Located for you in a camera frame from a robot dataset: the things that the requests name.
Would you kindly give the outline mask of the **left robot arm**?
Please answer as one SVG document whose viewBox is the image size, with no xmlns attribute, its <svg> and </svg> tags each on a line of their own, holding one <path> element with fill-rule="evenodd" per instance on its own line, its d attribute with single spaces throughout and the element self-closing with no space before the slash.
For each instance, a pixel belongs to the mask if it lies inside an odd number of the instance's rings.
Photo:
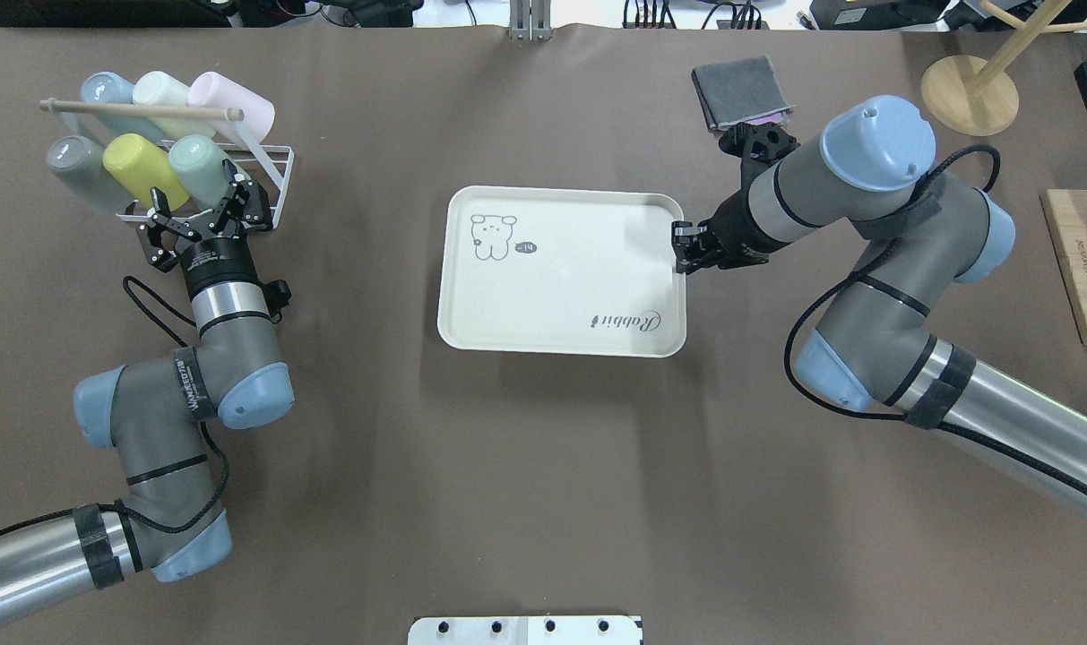
<svg viewBox="0 0 1087 645">
<path fill-rule="evenodd" d="M 77 424 L 89 444 L 117 450 L 126 495 L 0 530 L 0 625 L 146 569 L 160 582 L 192 576 L 232 551 L 208 421 L 268 425 L 293 389 L 273 328 L 290 289 L 259 280 L 246 238 L 273 230 L 268 196 L 232 162 L 224 173 L 227 194 L 190 218 L 173 218 L 152 189 L 137 236 L 150 265 L 182 269 L 198 342 L 77 383 Z"/>
</svg>

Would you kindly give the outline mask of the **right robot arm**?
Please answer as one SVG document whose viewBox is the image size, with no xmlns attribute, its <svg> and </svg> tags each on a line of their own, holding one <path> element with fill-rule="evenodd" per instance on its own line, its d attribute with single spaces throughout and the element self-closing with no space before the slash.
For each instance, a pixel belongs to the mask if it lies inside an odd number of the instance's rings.
<svg viewBox="0 0 1087 645">
<path fill-rule="evenodd" d="M 935 163 L 919 107 L 879 95 L 834 117 L 813 142 L 740 124 L 720 149 L 741 160 L 739 191 L 702 223 L 671 226 L 676 270 L 763 264 L 847 220 L 867 248 L 816 305 L 824 314 L 784 365 L 814 404 L 855 419 L 945 434 L 1087 514 L 1087 417 L 928 333 L 953 283 L 984 280 L 1013 250 L 1015 225 L 988 188 Z"/>
</svg>

